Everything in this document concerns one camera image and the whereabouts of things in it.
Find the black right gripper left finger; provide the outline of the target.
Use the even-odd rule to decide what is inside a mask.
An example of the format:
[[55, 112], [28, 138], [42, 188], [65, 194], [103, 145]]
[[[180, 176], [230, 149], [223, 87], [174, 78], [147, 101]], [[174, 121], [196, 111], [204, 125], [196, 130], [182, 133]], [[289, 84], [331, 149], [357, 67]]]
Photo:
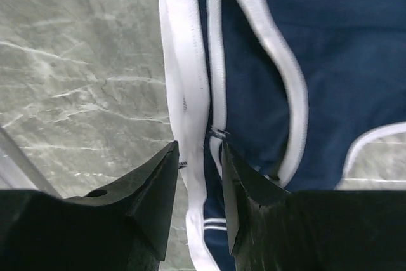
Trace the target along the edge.
[[178, 143], [84, 197], [1, 192], [2, 270], [157, 270], [165, 260]]

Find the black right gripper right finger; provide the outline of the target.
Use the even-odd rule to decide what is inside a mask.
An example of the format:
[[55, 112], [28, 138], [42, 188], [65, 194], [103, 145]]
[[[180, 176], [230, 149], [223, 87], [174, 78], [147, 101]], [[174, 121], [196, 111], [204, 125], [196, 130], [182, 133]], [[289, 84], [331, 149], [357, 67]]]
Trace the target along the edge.
[[223, 144], [223, 194], [237, 270], [404, 270], [405, 192], [290, 193]]

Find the navy blue underwear white trim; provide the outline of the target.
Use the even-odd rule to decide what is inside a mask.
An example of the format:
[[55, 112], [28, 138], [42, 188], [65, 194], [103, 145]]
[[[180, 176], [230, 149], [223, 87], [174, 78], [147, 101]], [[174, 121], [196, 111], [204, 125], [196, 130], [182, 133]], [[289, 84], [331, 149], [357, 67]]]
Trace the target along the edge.
[[284, 190], [405, 192], [357, 155], [405, 133], [405, 0], [159, 0], [169, 120], [196, 270], [237, 270], [223, 144]]

